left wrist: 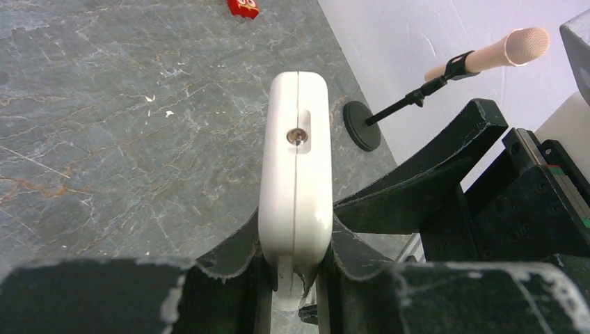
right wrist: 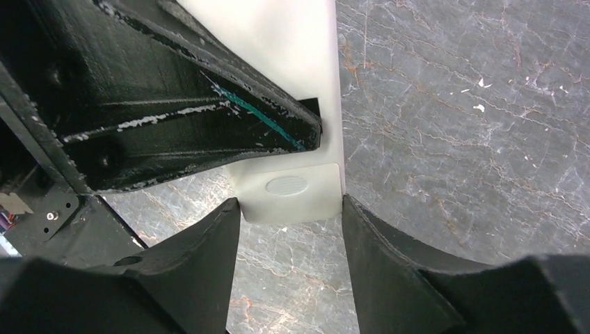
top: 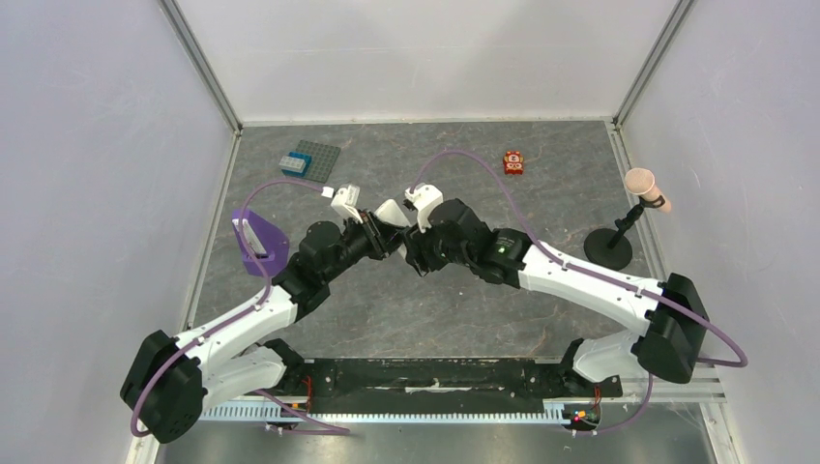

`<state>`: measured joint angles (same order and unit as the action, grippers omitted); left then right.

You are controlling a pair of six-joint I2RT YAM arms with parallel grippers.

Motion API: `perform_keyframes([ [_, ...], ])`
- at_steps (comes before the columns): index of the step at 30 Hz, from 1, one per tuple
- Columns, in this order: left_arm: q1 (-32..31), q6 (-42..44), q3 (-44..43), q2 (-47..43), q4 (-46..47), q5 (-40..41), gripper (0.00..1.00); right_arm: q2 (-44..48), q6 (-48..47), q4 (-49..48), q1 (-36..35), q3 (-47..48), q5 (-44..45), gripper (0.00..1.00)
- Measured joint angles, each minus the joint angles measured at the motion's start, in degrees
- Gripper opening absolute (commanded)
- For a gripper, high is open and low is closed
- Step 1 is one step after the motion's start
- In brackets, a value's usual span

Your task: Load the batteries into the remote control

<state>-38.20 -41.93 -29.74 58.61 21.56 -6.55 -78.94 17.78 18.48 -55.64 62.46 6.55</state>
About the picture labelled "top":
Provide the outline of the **white remote control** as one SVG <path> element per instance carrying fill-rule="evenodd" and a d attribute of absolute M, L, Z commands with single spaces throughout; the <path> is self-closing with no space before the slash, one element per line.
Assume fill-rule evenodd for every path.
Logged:
<path fill-rule="evenodd" d="M 408 217 L 401 211 L 398 203 L 393 199 L 388 199 L 383 202 L 374 212 L 374 214 L 381 220 L 388 222 L 389 224 L 395 226 L 406 226 L 407 232 L 411 228 L 411 223 Z M 404 245 L 400 247 L 397 251 L 402 257 L 406 256 L 406 245 L 404 240 Z"/>

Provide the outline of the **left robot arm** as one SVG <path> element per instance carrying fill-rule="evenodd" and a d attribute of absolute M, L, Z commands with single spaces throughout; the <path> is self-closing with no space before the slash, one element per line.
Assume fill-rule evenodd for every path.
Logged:
<path fill-rule="evenodd" d="M 307 317 L 330 295 L 332 280 L 364 258 L 397 252 L 411 223 L 394 201 L 359 210 L 341 226 L 312 224 L 281 270 L 265 273 L 249 300 L 199 327 L 175 335 L 162 330 L 141 342 L 120 397 L 132 410 L 131 433 L 162 444 L 185 434 L 201 413 L 239 395 L 274 388 L 296 392 L 302 367 L 271 347 L 243 349 L 266 334 Z"/>

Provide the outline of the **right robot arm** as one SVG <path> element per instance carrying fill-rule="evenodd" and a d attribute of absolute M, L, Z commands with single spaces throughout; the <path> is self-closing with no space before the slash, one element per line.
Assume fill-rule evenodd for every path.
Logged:
<path fill-rule="evenodd" d="M 406 260 L 420 275 L 460 265 L 487 283 L 556 296 L 623 326 L 571 344 L 558 369 L 566 392 L 583 394 L 628 373 L 646 372 L 675 384 L 691 380 L 706 330 L 672 305 L 700 318 L 707 314 L 687 277 L 672 274 L 658 281 L 564 257 L 521 231 L 490 229 L 459 199 L 404 204 L 417 215 L 406 234 Z"/>

